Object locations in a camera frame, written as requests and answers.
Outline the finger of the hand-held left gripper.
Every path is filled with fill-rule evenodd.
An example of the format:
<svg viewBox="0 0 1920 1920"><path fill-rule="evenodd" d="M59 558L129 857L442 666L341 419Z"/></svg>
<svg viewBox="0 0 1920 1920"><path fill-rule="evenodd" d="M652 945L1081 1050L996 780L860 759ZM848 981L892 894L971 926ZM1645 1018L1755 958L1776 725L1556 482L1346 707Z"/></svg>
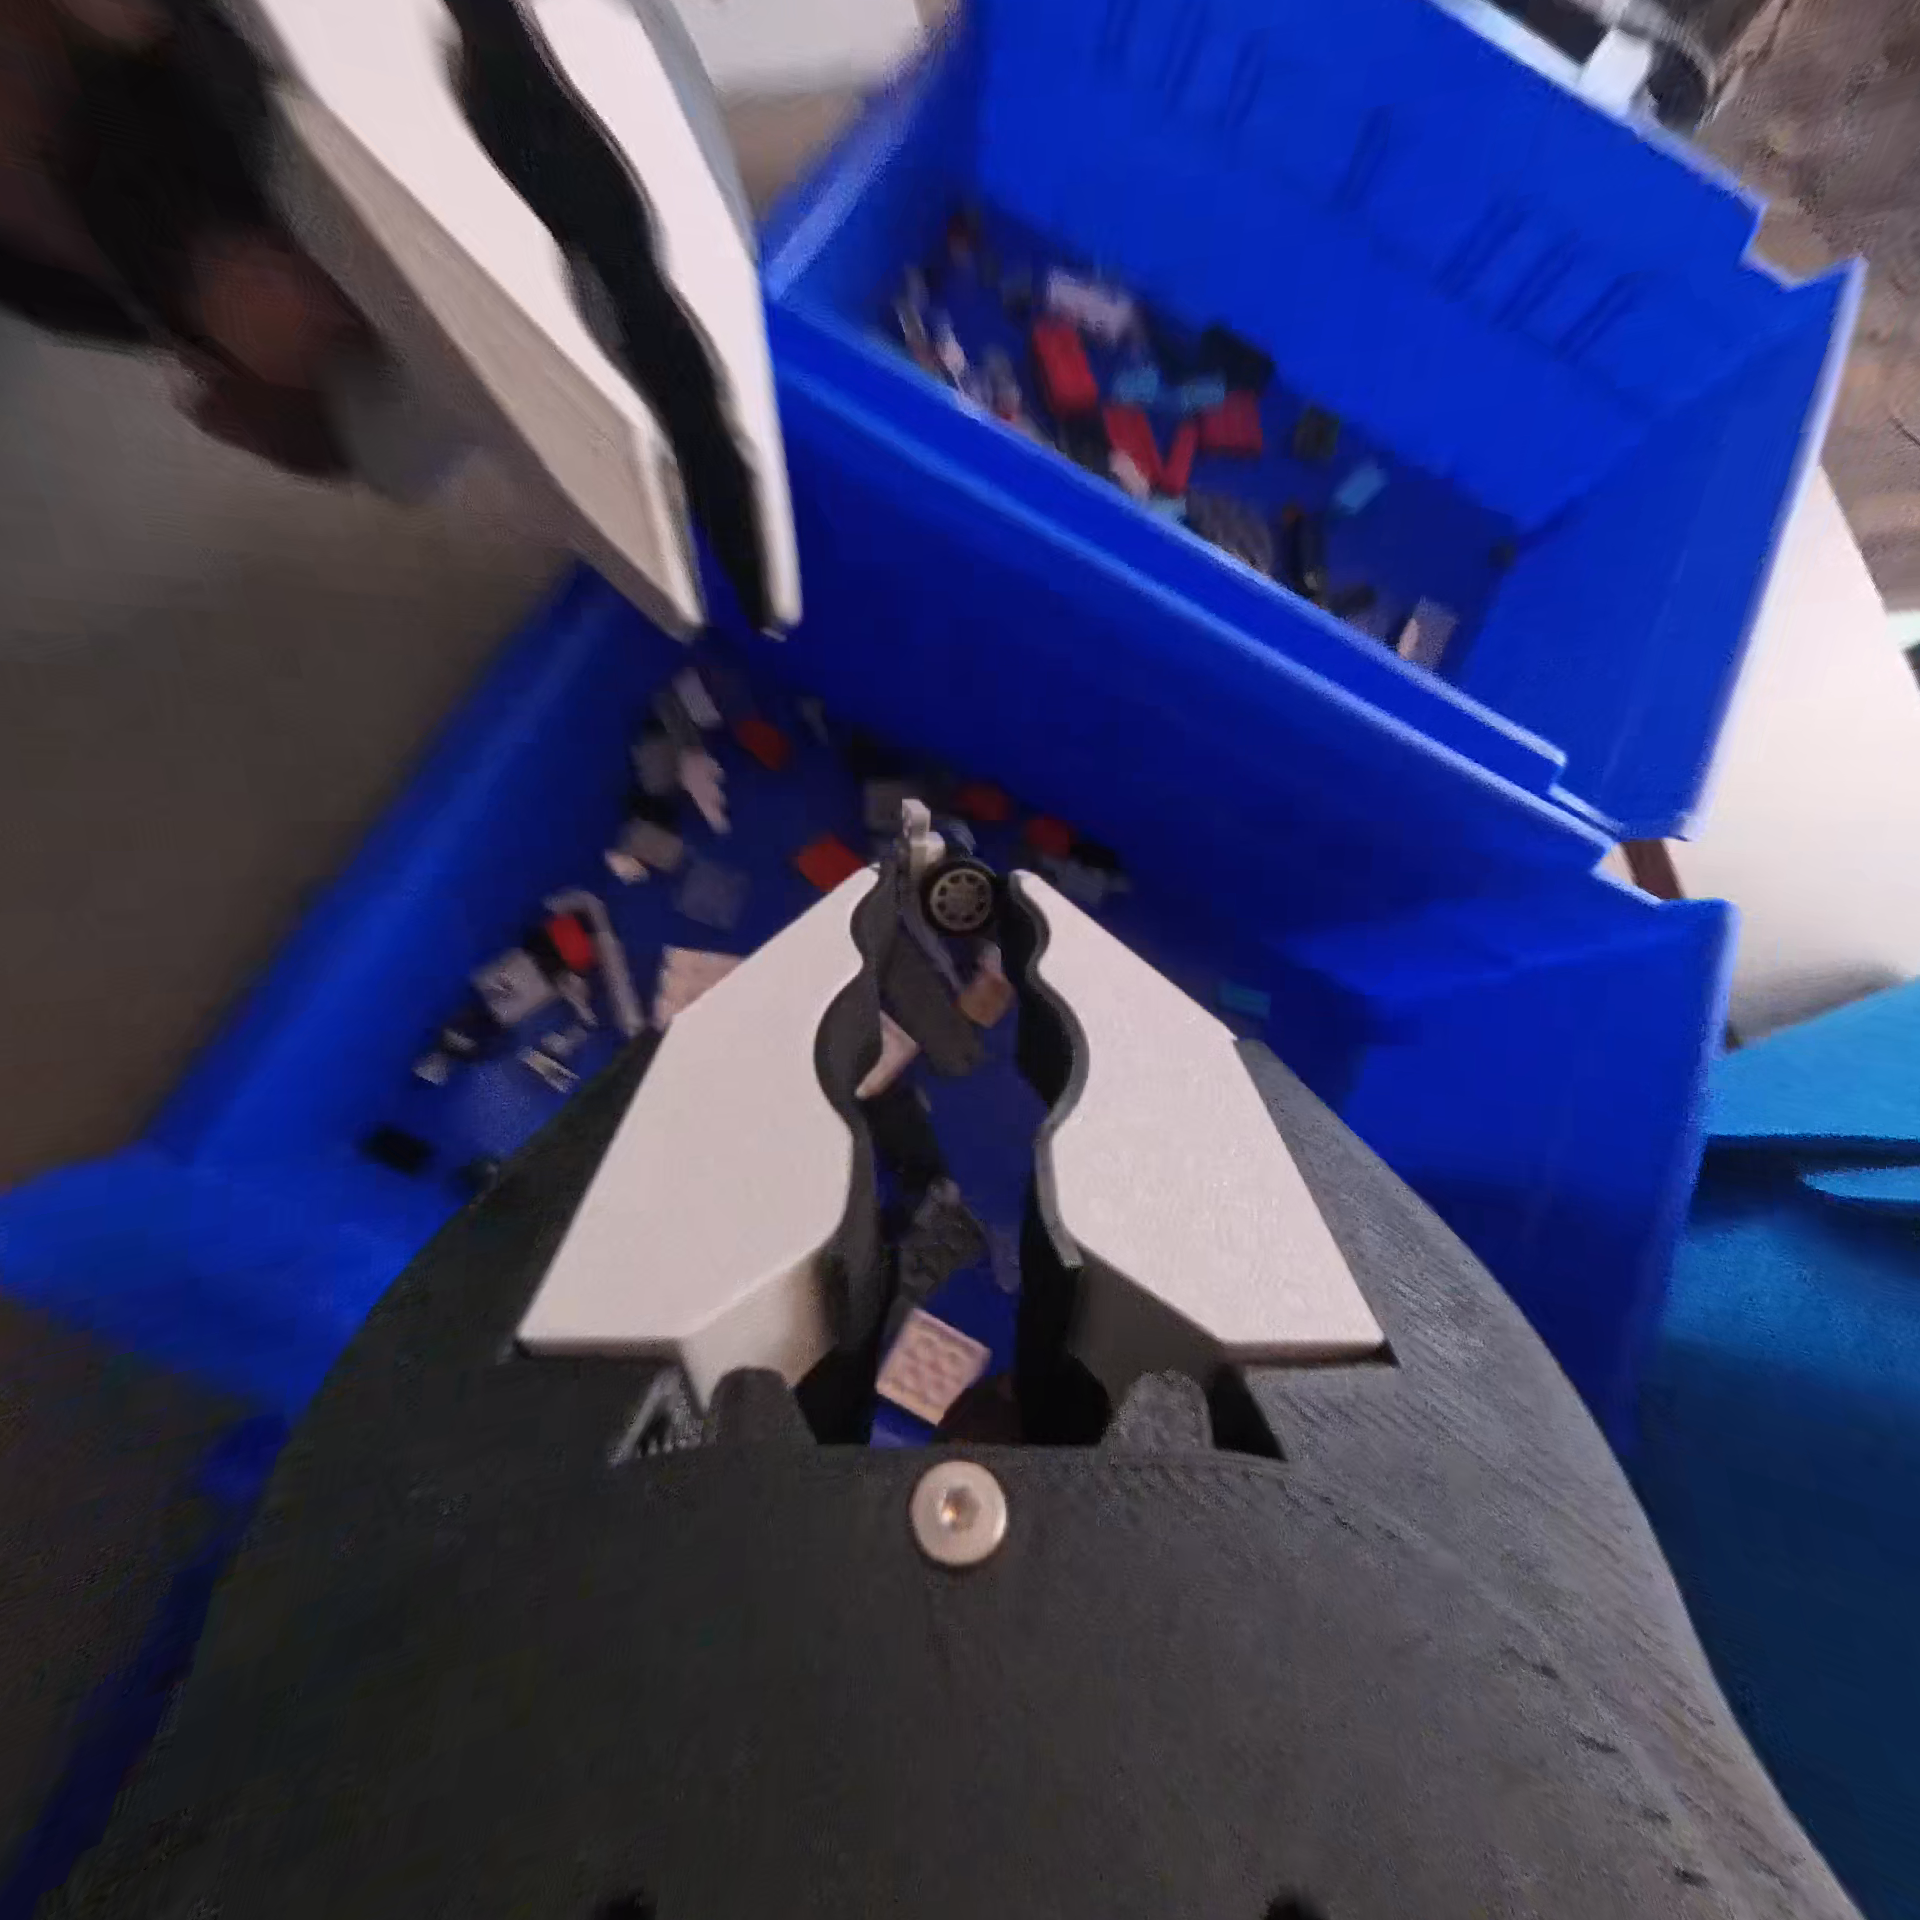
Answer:
<svg viewBox="0 0 1920 1920"><path fill-rule="evenodd" d="M801 622L801 558L752 206L676 9L482 4L480 140L663 436L680 526L739 612L783 637Z"/></svg>
<svg viewBox="0 0 1920 1920"><path fill-rule="evenodd" d="M557 243L477 140L444 4L256 4L272 191L392 358L392 421L515 469L653 622L707 605L665 433L583 321Z"/></svg>

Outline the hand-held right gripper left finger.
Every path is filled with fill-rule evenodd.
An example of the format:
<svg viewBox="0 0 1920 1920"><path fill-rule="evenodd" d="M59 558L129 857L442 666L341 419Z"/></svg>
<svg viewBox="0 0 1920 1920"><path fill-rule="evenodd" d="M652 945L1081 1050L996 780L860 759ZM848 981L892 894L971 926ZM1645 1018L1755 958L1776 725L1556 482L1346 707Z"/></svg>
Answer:
<svg viewBox="0 0 1920 1920"><path fill-rule="evenodd" d="M797 1387L881 1316L873 1130L890 873L858 868L676 1013L517 1326L554 1361L656 1361L712 1405Z"/></svg>

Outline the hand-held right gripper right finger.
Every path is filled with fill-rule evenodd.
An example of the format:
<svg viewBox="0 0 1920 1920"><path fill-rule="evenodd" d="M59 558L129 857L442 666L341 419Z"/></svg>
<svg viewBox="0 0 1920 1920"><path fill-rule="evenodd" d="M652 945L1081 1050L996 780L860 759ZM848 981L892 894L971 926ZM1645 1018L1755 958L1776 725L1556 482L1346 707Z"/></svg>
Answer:
<svg viewBox="0 0 1920 1920"><path fill-rule="evenodd" d="M1373 1363L1385 1330L1236 1035L1050 881L1005 882L1016 1057L1064 1355L1106 1397Z"/></svg>

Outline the dark grey toy piece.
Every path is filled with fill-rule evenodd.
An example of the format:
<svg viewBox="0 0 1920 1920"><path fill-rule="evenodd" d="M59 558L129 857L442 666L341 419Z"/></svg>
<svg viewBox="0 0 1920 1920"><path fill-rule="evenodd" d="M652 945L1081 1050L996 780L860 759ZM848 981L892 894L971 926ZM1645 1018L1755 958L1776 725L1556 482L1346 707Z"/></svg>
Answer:
<svg viewBox="0 0 1920 1920"><path fill-rule="evenodd" d="M987 1061L980 1026L960 1003L969 982L963 963L969 958L969 945L954 947L954 937L940 933L907 894L899 895L896 926L875 963L881 1007L919 1045L936 1075L956 1081Z"/></svg>

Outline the pile of toy bricks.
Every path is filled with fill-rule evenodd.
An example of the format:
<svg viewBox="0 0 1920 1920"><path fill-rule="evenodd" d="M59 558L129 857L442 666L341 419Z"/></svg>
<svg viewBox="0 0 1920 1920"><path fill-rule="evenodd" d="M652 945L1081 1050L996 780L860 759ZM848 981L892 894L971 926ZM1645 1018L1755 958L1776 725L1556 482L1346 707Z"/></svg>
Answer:
<svg viewBox="0 0 1920 1920"><path fill-rule="evenodd" d="M1290 383L1220 321L959 201L888 284L877 331L1004 433L1442 675L1519 556L1505 519Z"/></svg>
<svg viewBox="0 0 1920 1920"><path fill-rule="evenodd" d="M648 719L623 811L594 811L609 829L607 871L537 862L540 887L509 889L521 907L513 937L477 950L461 934L457 958L474 964L428 970L436 1022L378 1119L357 1130L359 1162L444 1206L490 1191L509 1155L627 1045L609 937L624 950L645 1030L661 1034L848 878L858 855L877 857L903 801L930 804L960 862L1033 868L1093 910L1128 891L1116 852L996 782L954 774L829 718L815 698L741 679L719 655L669 705L722 714L727 734L707 731L704 762L689 759L683 785L669 786L667 723ZM927 1041L924 1014L888 1013L863 1090L899 1270L867 1413L882 1450L1005 1423L987 1386L1005 1397L1016 1364L1025 1150L1041 1099L1017 1075L1012 998L989 934L951 934L948 958L947 991L971 1054L959 1054L954 1030Z"/></svg>

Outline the blue plastic storage bin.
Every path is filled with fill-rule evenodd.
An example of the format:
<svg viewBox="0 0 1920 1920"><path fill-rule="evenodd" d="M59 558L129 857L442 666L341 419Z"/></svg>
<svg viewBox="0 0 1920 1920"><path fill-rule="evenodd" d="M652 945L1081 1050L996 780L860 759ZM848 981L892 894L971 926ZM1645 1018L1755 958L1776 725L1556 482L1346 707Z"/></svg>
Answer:
<svg viewBox="0 0 1920 1920"><path fill-rule="evenodd" d="M1826 438L1863 269L1435 4L971 4L780 206L786 457L930 460L1488 774L1620 837L1691 828ZM1253 393L1200 497L1323 531L1355 631L919 369L915 275L1019 369L1047 277L1135 301L1159 401Z"/></svg>
<svg viewBox="0 0 1920 1920"><path fill-rule="evenodd" d="M1268 1046L1471 1243L1620 1452L1699 1159L1730 911L1612 882L1600 829L1205 622L1041 585L855 583L736 659L1113 849L1117 924L1265 996ZM570 580L520 631L131 1147L4 1196L4 1292L293 1410L557 1108L403 1076L472 970L599 868L681 646Z"/></svg>
<svg viewBox="0 0 1920 1920"><path fill-rule="evenodd" d="M249 1531L289 1430L276 1413L252 1414L224 1430L185 1479L185 1547L175 1551L133 1651L83 1699L64 1762L4 1866L4 1918L37 1915L103 1836L195 1665L213 1596Z"/></svg>

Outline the grey desk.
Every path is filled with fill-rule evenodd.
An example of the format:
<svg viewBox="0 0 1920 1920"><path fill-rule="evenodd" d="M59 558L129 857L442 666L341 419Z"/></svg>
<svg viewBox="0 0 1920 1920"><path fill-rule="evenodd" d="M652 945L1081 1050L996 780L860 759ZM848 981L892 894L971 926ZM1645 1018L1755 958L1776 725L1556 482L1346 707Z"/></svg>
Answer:
<svg viewBox="0 0 1920 1920"><path fill-rule="evenodd" d="M153 362L4 321L4 1196L145 1139L578 577L488 479L413 511L298 482L192 433ZM256 1403L4 1292L4 1866L185 1479L321 1381Z"/></svg>

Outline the person's left hand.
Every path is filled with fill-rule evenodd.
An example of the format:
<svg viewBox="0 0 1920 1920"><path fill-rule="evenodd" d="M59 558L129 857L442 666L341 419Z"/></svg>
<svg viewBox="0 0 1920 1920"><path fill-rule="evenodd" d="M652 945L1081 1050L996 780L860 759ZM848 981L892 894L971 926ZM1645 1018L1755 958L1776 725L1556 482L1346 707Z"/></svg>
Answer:
<svg viewBox="0 0 1920 1920"><path fill-rule="evenodd" d="M77 2L3 4L4 311L85 345L167 355L202 433L289 473L353 477L327 383L373 340L319 263L319 301L103 301L83 279L85 243L59 197L63 4Z"/></svg>

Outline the blue felt bag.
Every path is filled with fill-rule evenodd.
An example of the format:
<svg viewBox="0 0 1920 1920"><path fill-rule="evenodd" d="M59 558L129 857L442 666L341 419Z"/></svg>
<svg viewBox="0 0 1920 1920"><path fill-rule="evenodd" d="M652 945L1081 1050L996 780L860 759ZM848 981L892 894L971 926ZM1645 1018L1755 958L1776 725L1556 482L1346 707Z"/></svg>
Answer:
<svg viewBox="0 0 1920 1920"><path fill-rule="evenodd" d="M1851 1002L1728 1054L1707 1164L1871 1217L1917 1213L1917 985Z"/></svg>
<svg viewBox="0 0 1920 1920"><path fill-rule="evenodd" d="M1868 1915L1917 1915L1915 1206L1703 1159L1635 1479L1722 1692Z"/></svg>

